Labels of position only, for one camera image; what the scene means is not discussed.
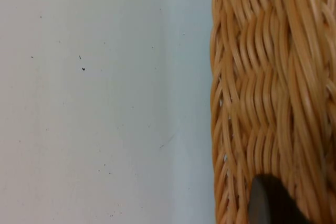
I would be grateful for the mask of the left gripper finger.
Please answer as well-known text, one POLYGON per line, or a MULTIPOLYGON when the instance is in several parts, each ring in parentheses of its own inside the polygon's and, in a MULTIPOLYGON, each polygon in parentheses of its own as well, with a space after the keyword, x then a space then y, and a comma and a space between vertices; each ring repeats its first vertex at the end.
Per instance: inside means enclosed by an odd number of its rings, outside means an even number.
POLYGON ((253 178, 248 204, 249 223, 310 223, 281 180, 271 174, 253 178))

